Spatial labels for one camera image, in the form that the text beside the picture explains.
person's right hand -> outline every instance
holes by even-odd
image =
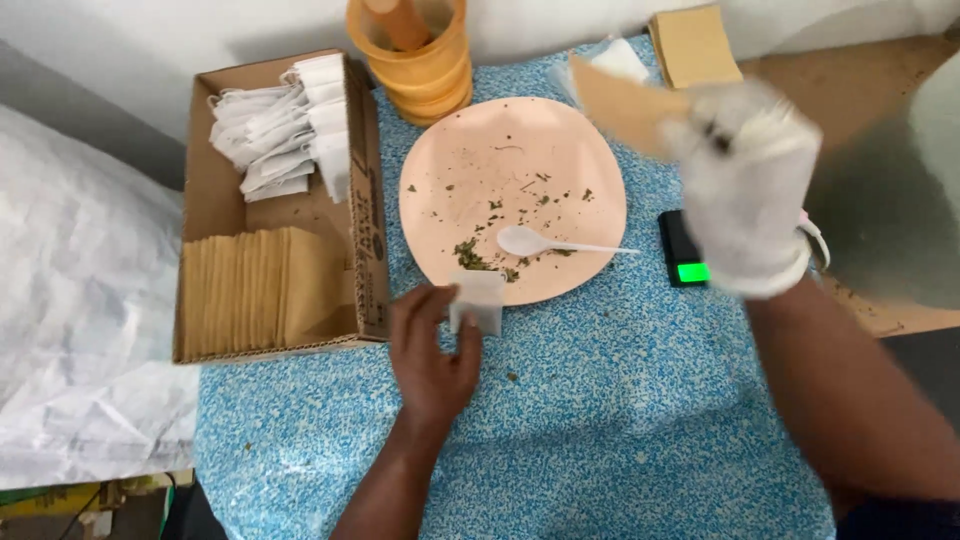
[[[449,429],[480,377],[482,334],[472,314],[460,325],[457,355],[443,353],[437,342],[437,326],[456,294],[455,286],[422,283],[392,307],[390,361],[407,418],[418,428]]]
[[[680,162],[684,220],[710,283],[748,299],[795,285],[810,248],[797,231],[822,134],[769,86],[691,91],[684,120],[664,120]]]

blue speckled tablecloth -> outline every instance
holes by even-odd
[[[631,43],[657,65],[649,38]],[[562,101],[544,76],[562,57],[477,67],[474,103]],[[397,210],[421,130],[374,95],[399,295],[423,280]],[[739,304],[669,286],[657,216],[680,207],[674,167],[612,148],[627,187],[622,244],[645,255],[504,310],[437,464],[422,536],[827,537],[826,497],[768,406]],[[386,345],[204,368],[195,449],[214,513],[233,540],[328,535],[398,407]]]

pink plate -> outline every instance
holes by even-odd
[[[506,306],[564,294],[612,254],[545,252],[527,265],[496,245],[501,228],[522,224],[561,241],[618,246],[627,226],[607,141],[578,111],[549,99],[497,99],[437,122],[407,155],[399,189],[403,234],[427,279],[448,283],[462,269],[454,247],[476,238],[473,252],[491,267],[519,272]]]

digital scale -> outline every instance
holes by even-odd
[[[675,287],[706,285],[710,281],[710,270],[686,233],[681,211],[666,211],[657,221],[660,222],[660,240],[670,284]]]

gloved hand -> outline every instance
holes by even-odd
[[[770,298],[804,275],[810,247],[797,230],[823,135],[769,86],[696,90],[685,120],[660,124],[680,162],[684,219],[711,284]]]

